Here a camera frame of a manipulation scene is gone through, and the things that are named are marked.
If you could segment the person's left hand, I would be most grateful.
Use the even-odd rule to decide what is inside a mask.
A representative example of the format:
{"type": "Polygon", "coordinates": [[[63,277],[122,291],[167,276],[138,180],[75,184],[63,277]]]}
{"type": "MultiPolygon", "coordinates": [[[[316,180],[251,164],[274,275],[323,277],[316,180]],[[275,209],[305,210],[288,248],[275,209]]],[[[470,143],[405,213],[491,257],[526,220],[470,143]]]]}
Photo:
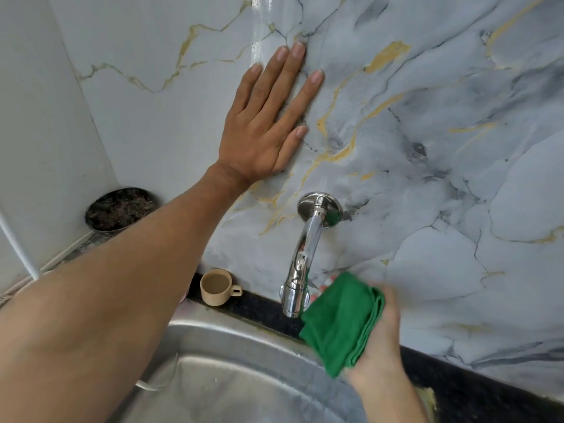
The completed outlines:
{"type": "Polygon", "coordinates": [[[222,177],[232,183],[232,187],[239,193],[246,191],[255,182],[282,171],[274,170],[282,142],[300,125],[301,116],[306,113],[324,80],[324,73],[315,70],[308,75],[298,94],[285,108],[283,104],[275,117],[261,117],[261,78],[266,71],[275,69],[277,62],[273,58],[281,47],[272,55],[266,67],[263,67],[247,107],[236,115],[231,115],[229,110],[225,120],[218,160],[213,168],[221,172],[222,177]]]}

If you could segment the person's right hand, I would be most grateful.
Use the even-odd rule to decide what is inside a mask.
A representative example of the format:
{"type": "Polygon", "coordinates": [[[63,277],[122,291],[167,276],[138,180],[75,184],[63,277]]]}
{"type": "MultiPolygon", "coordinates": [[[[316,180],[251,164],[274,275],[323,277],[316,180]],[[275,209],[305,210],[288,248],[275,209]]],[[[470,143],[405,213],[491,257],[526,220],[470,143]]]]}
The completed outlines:
{"type": "Polygon", "coordinates": [[[383,313],[356,365],[345,372],[350,385],[362,398],[401,390],[402,385],[411,386],[400,357],[400,307],[396,290],[387,284],[376,284],[376,287],[384,293],[383,313]]]}

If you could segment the green cleaning cloth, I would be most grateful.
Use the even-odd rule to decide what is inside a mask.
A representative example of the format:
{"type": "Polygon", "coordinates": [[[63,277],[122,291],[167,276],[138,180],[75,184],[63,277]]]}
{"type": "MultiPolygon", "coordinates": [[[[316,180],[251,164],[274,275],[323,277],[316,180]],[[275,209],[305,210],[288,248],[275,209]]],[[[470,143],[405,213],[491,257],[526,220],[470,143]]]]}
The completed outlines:
{"type": "Polygon", "coordinates": [[[336,378],[356,365],[385,304],[380,288],[343,272],[303,312],[299,338],[314,350],[328,376],[336,378]]]}

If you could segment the person's left forearm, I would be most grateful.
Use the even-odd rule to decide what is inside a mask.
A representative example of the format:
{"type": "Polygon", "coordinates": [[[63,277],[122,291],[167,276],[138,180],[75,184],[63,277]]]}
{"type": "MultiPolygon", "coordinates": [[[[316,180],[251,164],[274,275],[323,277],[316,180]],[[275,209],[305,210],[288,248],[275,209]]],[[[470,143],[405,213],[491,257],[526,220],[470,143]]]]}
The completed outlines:
{"type": "Polygon", "coordinates": [[[0,310],[0,423],[104,423],[150,362],[250,172],[217,162],[188,191],[0,310]]]}

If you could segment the person's right forearm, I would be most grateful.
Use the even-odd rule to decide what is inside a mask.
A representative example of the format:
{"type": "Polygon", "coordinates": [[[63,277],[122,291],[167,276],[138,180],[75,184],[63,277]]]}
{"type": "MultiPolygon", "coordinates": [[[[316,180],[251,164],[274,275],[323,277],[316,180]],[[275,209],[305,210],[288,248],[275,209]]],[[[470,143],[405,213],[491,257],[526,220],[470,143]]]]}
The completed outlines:
{"type": "Polygon", "coordinates": [[[368,423],[429,423],[421,400],[402,369],[349,370],[368,423]]]}

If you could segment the small beige cup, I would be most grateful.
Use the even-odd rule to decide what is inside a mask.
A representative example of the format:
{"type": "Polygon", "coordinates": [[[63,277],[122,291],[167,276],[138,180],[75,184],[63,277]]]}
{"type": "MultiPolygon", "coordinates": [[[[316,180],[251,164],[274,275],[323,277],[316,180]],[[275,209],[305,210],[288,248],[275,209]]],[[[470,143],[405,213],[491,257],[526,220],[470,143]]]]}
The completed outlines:
{"type": "Polygon", "coordinates": [[[241,297],[243,287],[235,285],[231,274],[223,269],[210,270],[200,280],[201,298],[204,304],[219,307],[231,297],[241,297]]]}

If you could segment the dark round bowl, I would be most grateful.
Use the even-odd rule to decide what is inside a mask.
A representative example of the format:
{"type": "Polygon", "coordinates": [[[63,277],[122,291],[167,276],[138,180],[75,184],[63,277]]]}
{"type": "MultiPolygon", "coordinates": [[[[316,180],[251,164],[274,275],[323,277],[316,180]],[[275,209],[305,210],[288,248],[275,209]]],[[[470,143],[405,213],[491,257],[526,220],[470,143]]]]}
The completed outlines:
{"type": "Polygon", "coordinates": [[[115,236],[159,207],[159,200],[139,187],[125,187],[106,193],[86,210],[84,221],[96,234],[115,236]]]}

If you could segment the stainless steel sink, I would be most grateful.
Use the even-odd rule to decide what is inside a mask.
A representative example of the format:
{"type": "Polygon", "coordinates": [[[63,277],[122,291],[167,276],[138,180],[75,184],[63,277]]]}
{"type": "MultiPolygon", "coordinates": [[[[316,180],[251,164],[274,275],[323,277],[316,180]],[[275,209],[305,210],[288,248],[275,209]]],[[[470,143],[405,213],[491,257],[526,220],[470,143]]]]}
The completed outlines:
{"type": "Polygon", "coordinates": [[[361,400],[285,335],[185,300],[107,423],[367,423],[361,400]]]}

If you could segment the white pipe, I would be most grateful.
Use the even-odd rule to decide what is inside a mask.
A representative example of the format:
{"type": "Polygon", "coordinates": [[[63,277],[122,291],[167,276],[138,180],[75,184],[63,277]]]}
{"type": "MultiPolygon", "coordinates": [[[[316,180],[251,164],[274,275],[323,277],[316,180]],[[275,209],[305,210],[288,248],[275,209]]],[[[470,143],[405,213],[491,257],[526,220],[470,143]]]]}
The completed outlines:
{"type": "Polygon", "coordinates": [[[7,241],[10,243],[11,248],[16,253],[18,259],[23,264],[25,270],[28,272],[29,276],[33,281],[37,281],[41,277],[41,271],[36,267],[31,257],[29,256],[27,250],[24,248],[23,244],[18,239],[17,234],[12,229],[7,217],[4,212],[0,209],[0,229],[4,233],[7,241]]]}

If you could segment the chrome wall faucet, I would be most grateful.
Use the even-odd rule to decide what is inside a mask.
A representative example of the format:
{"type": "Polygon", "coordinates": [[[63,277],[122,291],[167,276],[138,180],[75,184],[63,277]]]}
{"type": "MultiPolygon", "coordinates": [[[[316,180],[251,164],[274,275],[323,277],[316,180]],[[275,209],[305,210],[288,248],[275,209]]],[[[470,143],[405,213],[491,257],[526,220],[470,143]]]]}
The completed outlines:
{"type": "Polygon", "coordinates": [[[328,193],[310,192],[297,204],[304,222],[285,282],[280,288],[281,309],[287,318],[299,318],[310,301],[308,276],[324,229],[335,227],[343,216],[339,201],[328,193]]]}

